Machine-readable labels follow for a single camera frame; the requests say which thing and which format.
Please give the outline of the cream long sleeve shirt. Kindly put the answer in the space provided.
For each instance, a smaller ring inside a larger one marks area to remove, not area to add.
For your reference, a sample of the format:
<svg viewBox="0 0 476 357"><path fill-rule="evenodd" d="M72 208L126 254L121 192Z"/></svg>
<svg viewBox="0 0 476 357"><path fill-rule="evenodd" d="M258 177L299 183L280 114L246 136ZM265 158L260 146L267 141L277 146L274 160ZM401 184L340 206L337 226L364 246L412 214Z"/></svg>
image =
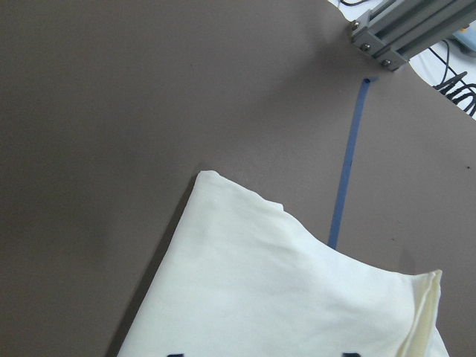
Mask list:
<svg viewBox="0 0 476 357"><path fill-rule="evenodd" d="M369 266L200 172L121 356L446 356L441 271Z"/></svg>

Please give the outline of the aluminium frame post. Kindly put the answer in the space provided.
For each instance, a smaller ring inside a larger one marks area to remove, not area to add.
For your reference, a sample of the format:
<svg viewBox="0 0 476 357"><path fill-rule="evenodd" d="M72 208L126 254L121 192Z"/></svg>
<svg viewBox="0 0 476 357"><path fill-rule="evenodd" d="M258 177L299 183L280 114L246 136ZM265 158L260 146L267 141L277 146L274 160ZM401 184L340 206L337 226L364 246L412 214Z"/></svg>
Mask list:
<svg viewBox="0 0 476 357"><path fill-rule="evenodd" d="M350 40L388 71L395 71L475 20L475 2L383 1L350 25Z"/></svg>

